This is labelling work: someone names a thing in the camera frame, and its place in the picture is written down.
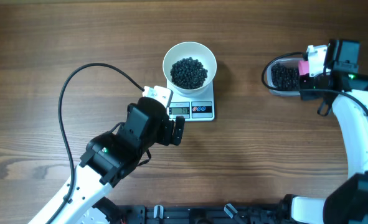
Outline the clear plastic food container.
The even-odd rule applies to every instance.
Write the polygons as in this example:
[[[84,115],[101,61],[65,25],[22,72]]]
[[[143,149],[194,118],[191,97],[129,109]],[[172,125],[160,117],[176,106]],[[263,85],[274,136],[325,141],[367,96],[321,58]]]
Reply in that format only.
[[[268,66],[267,69],[265,71],[265,76],[267,79],[267,85],[270,86],[271,88],[273,88],[272,90],[270,89],[270,93],[272,93],[273,95],[277,95],[277,96],[284,96],[284,97],[291,97],[291,96],[300,96],[300,93],[298,90],[280,90],[275,88],[275,86],[273,85],[273,82],[271,80],[271,68],[272,66],[274,66],[274,64],[276,63],[281,63],[287,67],[295,67],[298,69],[298,62],[301,60],[301,58],[280,58],[278,60],[275,60],[273,62],[271,62]]]

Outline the white round bowl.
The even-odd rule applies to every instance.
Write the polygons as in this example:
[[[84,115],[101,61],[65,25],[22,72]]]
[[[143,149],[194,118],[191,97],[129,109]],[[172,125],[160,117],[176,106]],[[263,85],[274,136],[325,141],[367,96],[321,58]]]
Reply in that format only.
[[[203,64],[204,68],[208,71],[207,78],[204,84],[200,88],[194,90],[187,90],[177,87],[175,84],[172,83],[170,75],[170,70],[174,63],[176,63],[178,60],[189,57],[192,57],[193,59],[198,59],[198,61],[200,61]],[[186,96],[189,94],[200,92],[207,85],[212,83],[217,72],[217,61],[214,54],[208,47],[197,42],[182,42],[173,46],[164,56],[163,72],[164,76],[166,77],[167,83],[172,84],[174,88],[176,88],[180,93]]]

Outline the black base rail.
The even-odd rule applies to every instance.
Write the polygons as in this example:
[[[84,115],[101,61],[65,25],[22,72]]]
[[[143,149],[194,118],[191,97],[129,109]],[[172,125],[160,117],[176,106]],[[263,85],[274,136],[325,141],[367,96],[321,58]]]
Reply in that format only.
[[[296,223],[286,203],[276,205],[205,207],[165,207],[155,205],[116,205],[103,197],[82,217],[80,223],[115,224],[201,224],[201,223]]]

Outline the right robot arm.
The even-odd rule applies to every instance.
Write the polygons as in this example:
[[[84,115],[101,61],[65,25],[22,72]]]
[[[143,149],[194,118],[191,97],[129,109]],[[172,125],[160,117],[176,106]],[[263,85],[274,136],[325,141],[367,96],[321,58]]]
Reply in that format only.
[[[344,140],[348,180],[326,199],[294,196],[289,218],[300,223],[368,223],[368,75],[358,72],[360,44],[331,39],[308,46],[299,63],[302,98],[323,98],[337,118]]]

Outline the white digital kitchen scale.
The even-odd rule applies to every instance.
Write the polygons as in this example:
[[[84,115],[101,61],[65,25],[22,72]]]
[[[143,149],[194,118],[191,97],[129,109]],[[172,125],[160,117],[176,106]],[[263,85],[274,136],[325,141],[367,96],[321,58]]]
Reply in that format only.
[[[186,122],[189,121],[212,121],[215,118],[215,103],[213,83],[207,85],[197,93],[184,96],[172,84],[167,87],[173,91],[172,100],[167,115],[176,120],[182,116]]]

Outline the pink scoop blue handle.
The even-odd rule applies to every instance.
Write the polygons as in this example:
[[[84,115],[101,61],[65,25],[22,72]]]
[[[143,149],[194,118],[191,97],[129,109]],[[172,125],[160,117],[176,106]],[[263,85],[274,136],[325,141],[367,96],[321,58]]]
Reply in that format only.
[[[300,60],[298,62],[299,76],[303,76],[309,73],[309,62],[307,60]]]

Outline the black beans in bowl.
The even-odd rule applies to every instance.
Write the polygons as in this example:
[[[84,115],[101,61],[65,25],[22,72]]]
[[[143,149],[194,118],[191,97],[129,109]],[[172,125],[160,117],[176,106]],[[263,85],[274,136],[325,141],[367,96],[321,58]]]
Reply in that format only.
[[[178,60],[170,70],[172,83],[187,90],[200,88],[207,78],[207,73],[203,64],[192,57]]]

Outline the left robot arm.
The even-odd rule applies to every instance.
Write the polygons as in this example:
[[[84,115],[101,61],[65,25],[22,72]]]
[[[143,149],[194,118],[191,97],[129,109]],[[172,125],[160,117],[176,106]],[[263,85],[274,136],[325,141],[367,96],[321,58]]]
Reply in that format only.
[[[149,148],[157,143],[181,143],[185,119],[171,120],[159,101],[142,97],[128,105],[126,121],[93,138],[65,185],[31,223],[76,223],[106,197],[118,182],[148,163]]]

